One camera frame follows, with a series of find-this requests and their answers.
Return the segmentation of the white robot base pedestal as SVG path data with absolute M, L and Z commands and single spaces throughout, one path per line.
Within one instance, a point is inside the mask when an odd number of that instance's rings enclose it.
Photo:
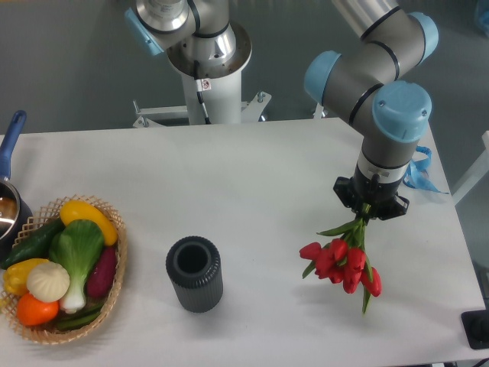
M 248 33 L 235 21 L 214 37 L 191 35 L 169 47 L 165 54 L 181 77 L 186 104 L 141 109 L 134 102 L 134 127 L 157 127 L 163 120 L 183 118 L 190 125 L 264 122 L 271 94 L 260 90 L 249 101 L 241 95 L 241 73 L 251 52 Z

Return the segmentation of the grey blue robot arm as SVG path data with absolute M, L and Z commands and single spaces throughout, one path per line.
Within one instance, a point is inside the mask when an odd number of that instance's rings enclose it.
M 335 7 L 362 49 L 350 57 L 321 53 L 306 71 L 304 88 L 363 137 L 353 176 L 335 182 L 338 198 L 362 218 L 389 220 L 409 206 L 398 188 L 432 111 L 427 91 L 403 75 L 432 54 L 439 32 L 430 17 L 406 13 L 395 1 L 337 1 Z M 241 72 L 252 46 L 230 19 L 227 1 L 135 1 L 125 20 L 181 75 L 191 124 L 244 121 Z

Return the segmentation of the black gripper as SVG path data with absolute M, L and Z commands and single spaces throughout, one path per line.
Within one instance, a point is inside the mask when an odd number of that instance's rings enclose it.
M 379 220 L 394 219 L 404 216 L 410 205 L 410 201 L 399 196 L 397 189 L 400 180 L 383 183 L 383 176 L 375 174 L 364 174 L 364 170 L 357 164 L 353 177 L 338 177 L 333 190 L 342 205 L 353 213 L 359 213 L 366 209 L 376 209 L 376 217 Z

